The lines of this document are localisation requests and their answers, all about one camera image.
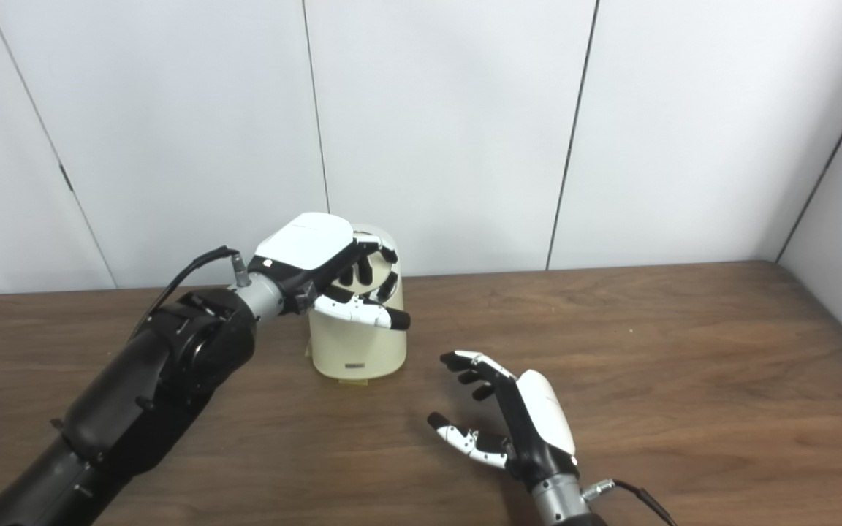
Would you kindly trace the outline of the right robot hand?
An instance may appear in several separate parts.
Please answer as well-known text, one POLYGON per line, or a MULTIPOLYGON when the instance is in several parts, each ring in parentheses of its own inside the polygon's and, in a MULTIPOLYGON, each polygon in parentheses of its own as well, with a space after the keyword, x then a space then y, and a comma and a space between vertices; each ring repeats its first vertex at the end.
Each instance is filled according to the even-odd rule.
POLYGON ((528 492, 556 476, 578 477, 574 436, 549 381, 537 370, 514 374, 491 357, 454 350, 440 362, 463 385, 481 383, 471 396, 495 397, 508 433, 482 432, 457 425, 433 412, 428 425, 447 445, 475 462, 505 470, 528 492))

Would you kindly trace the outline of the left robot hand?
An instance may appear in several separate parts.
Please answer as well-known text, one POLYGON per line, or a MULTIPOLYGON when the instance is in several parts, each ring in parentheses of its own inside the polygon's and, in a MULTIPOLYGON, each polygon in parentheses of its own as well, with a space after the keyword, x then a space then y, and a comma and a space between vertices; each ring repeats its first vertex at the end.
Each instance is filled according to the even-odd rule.
POLYGON ((406 332, 410 314, 385 306, 398 287, 400 257, 393 243, 357 231, 344 218, 329 213, 302 213, 254 250, 249 283, 237 295, 257 321, 283 314, 315 312, 332 319, 406 332), (391 265, 384 283, 355 293, 336 282, 357 277, 371 286, 372 254, 391 265))

